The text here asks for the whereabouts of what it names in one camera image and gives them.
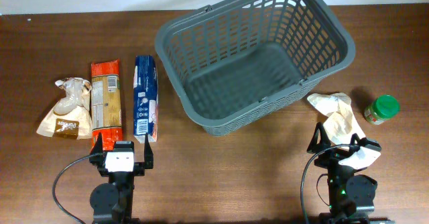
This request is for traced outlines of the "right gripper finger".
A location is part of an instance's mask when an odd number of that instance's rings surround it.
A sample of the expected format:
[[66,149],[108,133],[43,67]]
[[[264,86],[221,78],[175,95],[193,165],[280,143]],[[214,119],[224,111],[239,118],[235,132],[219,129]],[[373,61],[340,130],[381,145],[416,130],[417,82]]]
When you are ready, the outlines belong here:
[[365,137],[360,138],[357,133],[354,133],[351,136],[351,141],[350,141],[349,147],[350,147],[350,149],[357,149],[357,148],[363,146],[365,142],[366,142]]
[[331,142],[325,128],[321,122],[318,122],[306,151],[308,153],[319,153],[329,147],[331,147]]

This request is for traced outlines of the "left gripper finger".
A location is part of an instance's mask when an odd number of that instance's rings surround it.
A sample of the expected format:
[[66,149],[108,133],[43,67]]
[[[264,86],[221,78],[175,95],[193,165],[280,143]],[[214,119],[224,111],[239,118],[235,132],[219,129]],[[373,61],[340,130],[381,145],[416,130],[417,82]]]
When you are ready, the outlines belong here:
[[100,156],[103,154],[103,136],[102,136],[102,133],[99,133],[95,139],[96,139],[96,142],[90,151],[90,155]]
[[144,142],[144,163],[145,164],[153,164],[154,162],[154,153],[150,146],[149,136],[145,134],[145,142]]

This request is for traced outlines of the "clear bag with brown label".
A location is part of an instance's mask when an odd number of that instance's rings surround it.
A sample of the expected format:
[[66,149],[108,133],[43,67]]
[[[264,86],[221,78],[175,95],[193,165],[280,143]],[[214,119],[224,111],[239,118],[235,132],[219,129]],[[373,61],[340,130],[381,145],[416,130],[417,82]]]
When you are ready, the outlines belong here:
[[55,85],[64,90],[61,98],[39,124],[36,133],[45,137],[64,139],[90,139],[92,121],[90,116],[91,83],[78,77],[57,80]]

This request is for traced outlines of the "orange pasta packet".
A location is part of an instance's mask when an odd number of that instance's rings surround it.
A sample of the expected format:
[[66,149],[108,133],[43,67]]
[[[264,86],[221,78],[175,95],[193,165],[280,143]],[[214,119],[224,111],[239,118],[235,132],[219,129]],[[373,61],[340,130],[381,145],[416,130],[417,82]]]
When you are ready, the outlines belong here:
[[123,139],[119,64],[119,59],[91,64],[92,140],[94,146],[101,134],[104,151]]

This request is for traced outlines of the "blue carton box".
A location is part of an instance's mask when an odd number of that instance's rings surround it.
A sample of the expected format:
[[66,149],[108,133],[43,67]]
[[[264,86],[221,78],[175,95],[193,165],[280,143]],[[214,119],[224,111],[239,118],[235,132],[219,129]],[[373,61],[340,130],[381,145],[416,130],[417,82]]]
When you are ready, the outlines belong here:
[[158,134],[158,73],[152,56],[137,56],[133,75],[133,135],[143,144]]

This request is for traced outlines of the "grey plastic shopping basket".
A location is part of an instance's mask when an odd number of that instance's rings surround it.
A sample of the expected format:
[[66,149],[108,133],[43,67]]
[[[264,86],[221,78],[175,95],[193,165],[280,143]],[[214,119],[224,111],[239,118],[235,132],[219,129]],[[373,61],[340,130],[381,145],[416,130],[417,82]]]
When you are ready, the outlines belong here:
[[187,116],[215,136],[299,101],[356,54],[323,0],[224,0],[165,23],[155,49]]

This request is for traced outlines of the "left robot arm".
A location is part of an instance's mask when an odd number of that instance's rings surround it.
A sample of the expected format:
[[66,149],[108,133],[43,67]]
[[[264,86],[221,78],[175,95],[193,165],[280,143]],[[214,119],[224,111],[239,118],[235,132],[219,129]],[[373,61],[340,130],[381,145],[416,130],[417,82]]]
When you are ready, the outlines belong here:
[[117,141],[113,149],[104,151],[102,135],[90,151],[90,163],[108,182],[98,185],[90,195],[94,223],[140,223],[132,217],[135,177],[144,176],[154,167],[154,153],[148,136],[144,136],[144,161],[135,161],[134,143]]

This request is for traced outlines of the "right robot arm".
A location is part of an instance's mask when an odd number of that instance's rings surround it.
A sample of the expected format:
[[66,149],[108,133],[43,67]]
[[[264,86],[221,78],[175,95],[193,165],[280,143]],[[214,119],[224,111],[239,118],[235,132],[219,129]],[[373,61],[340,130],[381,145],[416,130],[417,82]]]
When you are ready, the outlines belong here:
[[381,155],[381,146],[375,140],[360,138],[356,133],[348,144],[332,145],[321,122],[316,124],[307,148],[312,157],[307,161],[300,183],[300,204],[304,221],[309,217],[304,204],[304,184],[311,164],[324,168],[327,177],[329,212],[318,216],[319,223],[393,223],[387,218],[370,218],[375,210],[374,198],[378,183],[360,174]]

